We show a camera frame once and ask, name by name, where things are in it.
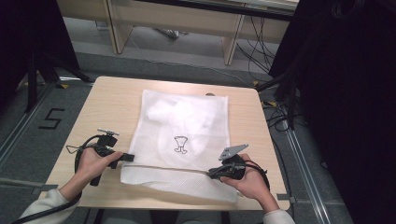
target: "black cable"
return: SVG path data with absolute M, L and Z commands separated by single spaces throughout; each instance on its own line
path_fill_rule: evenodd
M 266 66 L 266 69 L 269 71 L 269 70 L 271 69 L 272 65 L 271 65 L 271 63 L 270 63 L 270 61 L 269 61 L 269 59 L 268 59 L 268 55 L 265 53 L 265 50 L 267 49 L 267 51 L 268 51 L 270 54 L 272 54 L 274 57 L 275 57 L 275 55 L 265 46 L 264 41 L 263 41 L 264 19 L 263 19 L 263 18 L 261 19 L 261 25 L 262 25 L 262 26 L 261 26 L 261 29 L 260 29 L 260 34 L 257 33 L 257 29 L 256 29 L 256 26 L 255 26 L 255 24 L 254 24 L 253 17 L 250 17 L 250 21 L 251 21 L 251 23 L 252 23 L 252 25 L 253 25 L 254 32 L 255 32 L 256 37 L 257 37 L 257 41 L 260 43 L 260 46 L 262 47 L 261 53 L 262 53 L 262 55 L 264 56 L 265 63 L 269 66 L 269 67 Z
M 253 59 L 253 54 L 254 54 L 254 51 L 256 51 L 256 48 L 257 48 L 257 45 L 259 44 L 259 42 L 257 41 L 256 42 L 256 45 L 254 46 L 254 48 L 253 48 L 253 50 L 251 51 L 251 53 L 250 53 L 250 56 L 249 56 L 249 59 Z M 262 64 L 262 63 L 260 63 L 264 68 L 265 68 L 265 70 L 264 70 L 264 72 L 266 72 L 267 74 L 269 73 L 269 71 L 270 70 L 268 70 L 268 68 L 264 65 L 264 64 Z
M 250 66 L 250 62 L 254 62 L 258 67 L 260 67 L 260 69 L 262 71 L 264 71 L 265 73 L 268 73 L 269 70 L 267 70 L 267 68 L 265 67 L 264 64 L 260 63 L 259 60 L 253 58 L 251 55 L 249 55 L 246 51 L 244 51 L 241 46 L 239 44 L 236 44 L 236 46 L 242 51 L 242 53 L 249 59 L 249 64 L 248 66 Z
M 94 138 L 99 138 L 100 136 L 102 136 L 102 135 L 97 134 L 97 135 L 95 135 L 95 136 L 90 137 L 87 141 L 84 142 L 84 144 L 82 144 L 81 147 L 82 147 L 82 148 L 86 148 L 87 145 L 91 142 L 92 139 L 94 139 Z
M 273 120 L 273 119 L 278 119 L 278 118 L 283 118 L 283 115 L 278 115 L 278 116 L 276 116 L 276 117 L 267 119 L 266 121 L 269 122 L 269 121 L 271 121 L 271 120 Z
M 274 109 L 274 113 L 271 115 L 270 120 L 274 118 L 274 114 L 276 112 L 280 113 L 282 117 L 286 117 L 286 114 L 278 107 L 276 106 L 265 106 L 263 109 Z
M 250 40 L 247 40 L 247 42 L 248 42 L 248 44 L 252 47 L 252 48 L 255 48 L 251 43 L 250 43 Z M 267 55 L 268 57 L 270 57 L 271 59 L 274 59 L 275 58 L 275 55 L 267 48 L 267 47 L 265 47 L 266 49 L 267 49 L 267 51 L 269 52 L 269 53 L 271 53 L 271 55 Z M 265 54 L 265 52 L 263 52 L 263 51 L 261 51 L 261 50 L 259 50 L 259 49 L 256 49 L 260 54 Z
M 279 128 L 277 127 L 277 125 L 278 125 L 279 123 L 283 122 L 284 120 L 287 120 L 287 119 L 288 119 L 288 118 L 278 119 L 277 121 L 275 121 L 275 123 L 274 123 L 273 125 L 268 126 L 268 128 L 274 127 L 275 130 L 277 130 L 277 131 L 280 132 L 280 133 L 286 132 L 286 131 L 289 130 L 289 125 L 287 125 L 286 128 L 284 128 L 284 129 L 279 129 Z

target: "hand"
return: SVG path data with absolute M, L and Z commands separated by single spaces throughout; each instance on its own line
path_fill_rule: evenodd
M 85 180 L 91 182 L 91 180 L 99 176 L 112 161 L 119 159 L 121 156 L 122 152 L 116 151 L 106 157 L 101 157 L 92 147 L 87 147 L 82 152 L 76 175 L 81 175 Z
M 85 148 L 76 174 L 59 191 L 67 201 L 72 201 L 92 179 L 99 176 L 112 161 L 121 156 L 122 152 L 118 151 L 102 158 L 92 147 Z
M 241 154 L 239 156 L 247 164 L 255 165 L 254 163 L 249 162 L 251 161 L 251 159 L 248 154 Z M 220 180 L 224 184 L 236 188 L 246 197 L 257 200 L 262 206 L 262 210 L 264 211 L 264 213 L 279 209 L 279 206 L 277 205 L 274 196 L 265 185 L 264 180 L 262 179 L 262 175 L 254 168 L 246 167 L 244 177 L 242 177 L 242 179 L 240 180 L 231 179 L 225 176 L 222 176 Z

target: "metal bracket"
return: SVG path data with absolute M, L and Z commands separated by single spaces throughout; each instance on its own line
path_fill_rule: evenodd
M 235 146 L 235 147 L 226 147 L 221 152 L 219 161 L 224 161 L 226 159 L 229 159 L 229 158 L 231 158 L 232 156 L 236 155 L 238 152 L 242 151 L 243 149 L 245 149 L 247 147 L 248 147 L 248 144 Z
M 107 135 L 120 135 L 119 133 L 115 133 L 113 131 L 105 130 L 105 129 L 101 129 L 101 128 L 98 128 L 97 131 L 98 132 L 102 132 L 102 133 L 106 133 Z

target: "person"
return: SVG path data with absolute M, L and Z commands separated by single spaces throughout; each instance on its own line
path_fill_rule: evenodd
M 21 215 L 21 218 L 49 210 L 74 200 L 92 179 L 99 176 L 112 161 L 117 160 L 121 155 L 122 152 L 114 152 L 102 158 L 97 155 L 92 147 L 84 149 L 80 158 L 78 170 L 72 178 L 60 189 L 51 189 L 45 198 L 38 199 L 29 205 Z M 247 154 L 241 154 L 240 156 L 244 161 L 249 163 L 250 157 Z M 246 197 L 257 200 L 264 212 L 264 224 L 294 223 L 293 219 L 286 211 L 279 209 L 276 200 L 265 186 L 262 181 L 262 176 L 257 170 L 247 167 L 245 175 L 241 180 L 222 177 L 220 181 L 238 189 Z M 73 213 L 76 207 L 77 204 L 55 214 L 41 217 L 28 223 L 63 223 Z M 105 223 L 150 223 L 149 211 L 140 212 L 139 216 L 135 217 L 126 217 L 122 211 L 125 210 L 114 210 L 111 216 L 105 218 Z M 216 224 L 220 223 L 220 219 L 215 212 L 179 212 L 177 223 Z

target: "sleeve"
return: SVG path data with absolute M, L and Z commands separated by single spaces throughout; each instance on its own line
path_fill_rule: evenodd
M 49 210 L 51 208 L 57 207 L 59 205 L 62 205 L 64 203 L 68 203 L 68 201 L 64 198 L 64 196 L 59 192 L 57 189 L 51 189 L 45 198 L 43 199 L 38 199 L 37 201 L 33 202 L 32 204 L 29 205 L 29 207 L 23 212 L 20 218 L 22 217 L 27 217 L 32 214 L 36 214 L 42 211 Z M 51 214 L 46 217 L 42 217 L 36 220 L 32 220 L 30 222 L 27 222 L 29 224 L 34 224 L 34 223 L 63 223 L 76 209 L 78 206 L 78 203 L 75 205 L 66 208 L 60 212 Z
M 294 224 L 291 216 L 282 209 L 269 212 L 262 218 L 264 224 Z

